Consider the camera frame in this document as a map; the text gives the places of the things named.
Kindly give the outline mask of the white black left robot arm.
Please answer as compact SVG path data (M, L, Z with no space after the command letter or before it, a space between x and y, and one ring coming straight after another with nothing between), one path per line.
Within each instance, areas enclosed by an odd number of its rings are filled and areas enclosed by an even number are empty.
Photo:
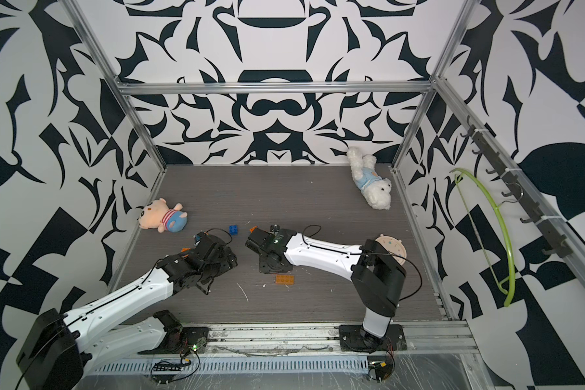
M198 234L193 248L157 260L144 276L63 314L39 315L19 352L18 382L31 389L72 389L111 362L144 351L174 353L185 345L183 327L168 310L125 327L124 321L184 289L210 292L214 279L237 266L219 237Z

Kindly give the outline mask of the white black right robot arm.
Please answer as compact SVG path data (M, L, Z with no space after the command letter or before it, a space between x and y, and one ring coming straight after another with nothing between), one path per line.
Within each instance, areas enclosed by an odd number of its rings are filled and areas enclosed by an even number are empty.
M406 281L407 272L397 256L376 240L363 245L341 245L316 240L302 232L273 225L269 231L252 228L245 246L259 256L263 274L312 267L350 281L366 307L361 337L385 338Z

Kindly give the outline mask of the tan 2x4 lego plate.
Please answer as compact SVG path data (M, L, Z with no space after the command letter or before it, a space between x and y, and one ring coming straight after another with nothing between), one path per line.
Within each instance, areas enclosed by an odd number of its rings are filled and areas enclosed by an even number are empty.
M276 275L275 283L278 285L294 285L295 284L295 276L293 275Z

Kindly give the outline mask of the pink plush pig toy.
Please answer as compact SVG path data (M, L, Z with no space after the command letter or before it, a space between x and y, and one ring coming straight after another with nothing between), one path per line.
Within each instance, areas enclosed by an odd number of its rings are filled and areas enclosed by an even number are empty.
M141 229L181 232L188 222L188 213L183 211L181 203L170 207L164 198L159 198L143 207L137 221Z

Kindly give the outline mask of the white plush dog blue shirt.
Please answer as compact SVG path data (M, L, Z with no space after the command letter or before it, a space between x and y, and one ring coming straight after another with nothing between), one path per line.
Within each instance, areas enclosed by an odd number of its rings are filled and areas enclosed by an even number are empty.
M357 147L349 148L346 156L352 179L367 204L374 210L389 210L392 203L392 182L376 172L377 158L372 154L364 154Z

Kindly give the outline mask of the green plastic hoop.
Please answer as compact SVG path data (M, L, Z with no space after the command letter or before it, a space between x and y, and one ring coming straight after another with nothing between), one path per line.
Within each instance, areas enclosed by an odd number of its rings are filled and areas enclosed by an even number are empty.
M455 183L456 188L458 190L462 204L466 208L466 214L468 216L469 221L471 222L471 227L473 228L477 242L479 243L481 250L484 252L484 258L486 259L486 262L488 264L488 268L492 273L492 277L494 279L494 282L495 282L498 290L505 296L505 300L503 302L503 307L509 307L513 303L513 299L514 299L515 291L516 291L516 269L515 269L515 260L514 260L514 252L513 252L514 251L513 243L512 243L511 237L510 237L509 230L506 226L505 219L501 213L500 206L493 199L493 197L492 197L491 193L488 191L487 187L478 178L476 178L472 172L470 172L464 168L461 168L461 167L454 168L450 172L453 173L454 183ZM471 182L473 182L474 185L478 188L478 190L482 193L482 195L485 196L489 206L491 207L491 209L492 209L492 211L497 219L497 223L499 225L499 228L500 228L500 231L501 231L501 234L503 237L503 242L504 242L503 245L505 248L507 271L508 271L508 276L502 280L497 277L495 271L493 270L492 263L489 259L489 256L487 255L487 250L484 247L483 239L482 239L481 235L479 234L479 230L476 226L476 223L474 222L474 219L472 218L471 211L470 211L469 206L466 202L466 197L464 196L464 193L461 190L460 184L465 179L468 179Z

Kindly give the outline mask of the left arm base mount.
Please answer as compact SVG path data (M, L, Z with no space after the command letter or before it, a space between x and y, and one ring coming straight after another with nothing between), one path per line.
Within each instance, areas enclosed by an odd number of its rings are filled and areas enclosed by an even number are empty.
M185 356L189 352L202 352L205 349L210 331L208 327L185 327L169 310L155 312L153 318L162 323L165 336L156 348L143 350L139 352L140 355Z

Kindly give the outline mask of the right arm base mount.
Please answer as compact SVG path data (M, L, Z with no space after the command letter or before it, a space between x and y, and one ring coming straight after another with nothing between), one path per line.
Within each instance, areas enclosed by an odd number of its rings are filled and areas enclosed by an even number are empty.
M362 325L341 325L338 328L341 349L356 353L372 354L407 350L408 346L401 325L391 323L386 334L378 337L362 328Z

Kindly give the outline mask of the black wall hook rack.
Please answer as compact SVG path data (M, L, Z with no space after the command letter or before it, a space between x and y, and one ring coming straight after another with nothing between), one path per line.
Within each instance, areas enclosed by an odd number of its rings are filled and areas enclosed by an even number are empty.
M526 181L520 178L519 173L522 170L512 167L505 161L500 149L486 138L487 129L476 128L470 123L470 117L467 117L466 122L468 128L462 137L474 141L477 149L473 154L484 156L491 165L491 169L486 171L487 174L495 175L507 188L507 192L502 193L505 200L500 204L518 203L523 208L527 216L521 217L520 222L535 225L549 245L548 249L543 250L543 254L555 254L559 258L572 255L574 252L567 244L567 236L553 225L550 215L544 214L542 204L534 198L535 193L528 190Z

